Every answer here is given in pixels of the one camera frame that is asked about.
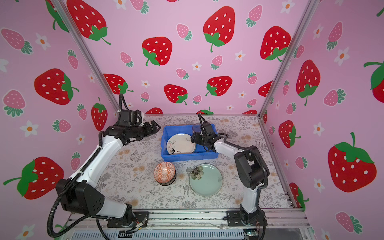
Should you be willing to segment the orange patterned top bowl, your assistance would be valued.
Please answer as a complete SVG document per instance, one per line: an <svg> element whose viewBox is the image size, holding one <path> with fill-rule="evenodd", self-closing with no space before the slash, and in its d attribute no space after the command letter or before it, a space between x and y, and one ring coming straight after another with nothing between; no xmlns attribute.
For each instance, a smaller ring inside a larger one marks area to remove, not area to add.
<svg viewBox="0 0 384 240"><path fill-rule="evenodd" d="M176 177L176 168L170 162L162 162L154 169L154 178L158 183L166 184Z"/></svg>

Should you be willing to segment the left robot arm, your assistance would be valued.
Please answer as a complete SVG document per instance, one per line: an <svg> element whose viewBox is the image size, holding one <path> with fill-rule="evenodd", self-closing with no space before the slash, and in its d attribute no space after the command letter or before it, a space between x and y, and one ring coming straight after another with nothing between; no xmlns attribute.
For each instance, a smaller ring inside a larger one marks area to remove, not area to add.
<svg viewBox="0 0 384 240"><path fill-rule="evenodd" d="M109 162L123 146L141 141L160 129L160 125L151 121L137 126L113 125L100 132L99 145L87 161L70 178L57 183L58 198L50 211L48 226L53 225L58 206L86 218L112 219L124 227L132 225L135 221L132 206L106 199L96 187Z"/></svg>

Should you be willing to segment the cream floral plate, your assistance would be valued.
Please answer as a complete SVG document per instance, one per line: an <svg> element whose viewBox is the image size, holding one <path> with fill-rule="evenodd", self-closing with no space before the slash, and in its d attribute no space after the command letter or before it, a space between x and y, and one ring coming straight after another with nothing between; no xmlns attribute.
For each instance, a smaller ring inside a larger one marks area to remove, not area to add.
<svg viewBox="0 0 384 240"><path fill-rule="evenodd" d="M170 155L192 154L196 144L192 142L191 135L176 134L167 141L167 151Z"/></svg>

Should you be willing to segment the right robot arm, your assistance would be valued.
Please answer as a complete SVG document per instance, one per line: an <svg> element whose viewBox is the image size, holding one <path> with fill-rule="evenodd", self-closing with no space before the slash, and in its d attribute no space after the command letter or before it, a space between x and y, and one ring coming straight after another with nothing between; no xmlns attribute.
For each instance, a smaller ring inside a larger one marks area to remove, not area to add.
<svg viewBox="0 0 384 240"><path fill-rule="evenodd" d="M261 190L268 187L270 174L268 166L257 147L241 147L227 141L227 137L226 134L193 133L191 140L192 143L235 161L238 176L244 186L244 194L239 216L233 219L245 226L259 224L261 227L266 227L268 225L266 214L261 210L259 201Z"/></svg>

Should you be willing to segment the pink transparent cup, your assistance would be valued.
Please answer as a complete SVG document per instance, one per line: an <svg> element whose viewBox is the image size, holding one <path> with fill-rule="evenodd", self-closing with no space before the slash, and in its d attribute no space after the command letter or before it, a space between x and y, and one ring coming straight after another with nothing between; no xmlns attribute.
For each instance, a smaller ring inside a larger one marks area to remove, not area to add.
<svg viewBox="0 0 384 240"><path fill-rule="evenodd" d="M201 124L200 123L193 124L192 130L193 130L193 133L201 134L202 133Z"/></svg>

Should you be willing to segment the green flower plate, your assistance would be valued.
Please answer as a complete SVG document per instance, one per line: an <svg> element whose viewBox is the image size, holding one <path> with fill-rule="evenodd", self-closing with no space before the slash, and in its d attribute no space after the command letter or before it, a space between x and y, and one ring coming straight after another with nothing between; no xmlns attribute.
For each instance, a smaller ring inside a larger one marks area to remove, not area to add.
<svg viewBox="0 0 384 240"><path fill-rule="evenodd" d="M190 174L190 186L201 197L211 197L217 194L223 185L220 170L211 164L196 166Z"/></svg>

